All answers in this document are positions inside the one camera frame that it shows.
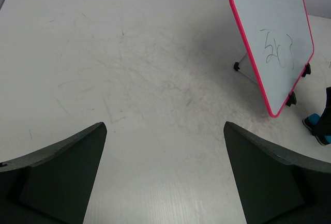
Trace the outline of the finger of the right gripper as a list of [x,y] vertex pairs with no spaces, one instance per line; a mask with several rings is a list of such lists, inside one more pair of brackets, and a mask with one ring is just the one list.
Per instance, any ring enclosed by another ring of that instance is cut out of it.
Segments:
[[330,87],[326,89],[326,106],[318,122],[312,129],[312,134],[318,141],[327,141],[330,136]]

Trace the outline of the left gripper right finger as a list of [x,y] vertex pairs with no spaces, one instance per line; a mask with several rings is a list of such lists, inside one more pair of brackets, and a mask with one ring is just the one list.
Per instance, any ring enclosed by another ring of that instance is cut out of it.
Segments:
[[223,132],[247,223],[330,223],[330,163],[232,122]]

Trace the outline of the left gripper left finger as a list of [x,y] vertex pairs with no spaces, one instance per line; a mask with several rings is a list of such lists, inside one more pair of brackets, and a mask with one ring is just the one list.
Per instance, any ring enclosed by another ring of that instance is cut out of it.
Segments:
[[83,223],[106,136],[99,122],[1,162],[1,223]]

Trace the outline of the blue whiteboard eraser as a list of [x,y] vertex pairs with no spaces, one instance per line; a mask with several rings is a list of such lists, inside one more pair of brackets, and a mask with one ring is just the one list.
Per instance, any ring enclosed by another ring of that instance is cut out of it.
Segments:
[[[303,124],[312,133],[314,126],[318,123],[319,120],[320,120],[320,116],[314,113],[303,119]],[[314,137],[322,146],[330,145],[330,136],[314,136]]]

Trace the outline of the pink framed whiteboard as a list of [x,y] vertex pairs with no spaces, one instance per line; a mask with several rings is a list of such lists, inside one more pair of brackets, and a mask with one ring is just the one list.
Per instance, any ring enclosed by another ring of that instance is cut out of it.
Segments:
[[229,0],[271,117],[278,117],[314,54],[305,0]]

